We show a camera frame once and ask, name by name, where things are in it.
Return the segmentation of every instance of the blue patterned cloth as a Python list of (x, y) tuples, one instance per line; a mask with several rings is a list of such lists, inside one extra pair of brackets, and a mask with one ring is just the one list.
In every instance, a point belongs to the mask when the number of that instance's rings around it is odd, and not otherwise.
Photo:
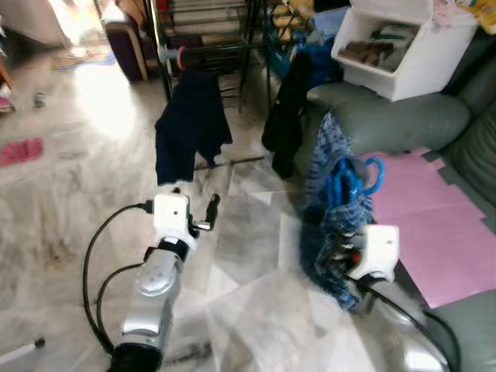
[[(344, 278), (345, 268), (327, 257), (332, 255), (336, 237), (354, 233), (361, 226), (372, 222), (372, 201), (360, 195), (355, 200), (330, 208), (324, 190), (326, 177), (342, 157), (352, 164), (360, 164), (351, 151), (350, 138), (343, 134), (339, 120), (333, 111), (323, 118), (315, 141), (312, 162), (305, 180), (305, 214), (322, 214), (319, 226), (304, 223), (301, 231), (300, 262), (304, 272), (322, 289), (335, 297), (344, 308), (357, 303)], [(366, 178), (360, 172), (355, 173)]]

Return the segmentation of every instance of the wall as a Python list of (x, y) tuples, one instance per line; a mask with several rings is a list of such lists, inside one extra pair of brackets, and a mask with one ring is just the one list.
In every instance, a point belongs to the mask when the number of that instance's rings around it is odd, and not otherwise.
[(65, 42), (57, 17), (48, 0), (0, 0), (3, 24), (47, 45)]

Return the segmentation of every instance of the pink mat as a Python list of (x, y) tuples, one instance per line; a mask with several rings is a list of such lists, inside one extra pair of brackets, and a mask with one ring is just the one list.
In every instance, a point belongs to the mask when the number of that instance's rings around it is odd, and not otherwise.
[(470, 199), (439, 176), (443, 162), (420, 154), (376, 154), (385, 177), (372, 199), (375, 219), (399, 226), (401, 262), (436, 308), (496, 288), (496, 236)]

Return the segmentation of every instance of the yellow object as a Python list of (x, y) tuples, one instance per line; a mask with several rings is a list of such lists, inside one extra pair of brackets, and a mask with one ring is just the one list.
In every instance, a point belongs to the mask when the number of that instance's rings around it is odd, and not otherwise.
[(473, 13), (490, 35), (496, 35), (496, 0), (457, 0), (458, 6)]

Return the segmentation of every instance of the gray sofa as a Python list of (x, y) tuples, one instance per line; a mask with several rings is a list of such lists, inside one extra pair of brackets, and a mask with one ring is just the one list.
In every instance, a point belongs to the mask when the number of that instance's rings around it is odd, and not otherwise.
[[(301, 123), (303, 145), (294, 159), (299, 172), (305, 174), (320, 122), (332, 106), (357, 154), (376, 150), (398, 153), (423, 146), (432, 149), (430, 159), (445, 160), (442, 177), (456, 184), (484, 212), (485, 222), (496, 233), (496, 57), (477, 66), (467, 78), (467, 69), (475, 65), (481, 45), (473, 43), (471, 47), (453, 75), (452, 81), (458, 80), (459, 85), (455, 95), (435, 93), (391, 103), (366, 88), (347, 83), (312, 89)], [(250, 91), (257, 92), (260, 109), (266, 114), (265, 74), (252, 71), (252, 75)], [(278, 81), (272, 79), (274, 97)], [(447, 320), (460, 341), (462, 372), (496, 371), (496, 291), (476, 294), (434, 312)], [(429, 327), (445, 349), (453, 350), (442, 329), (435, 324)]]

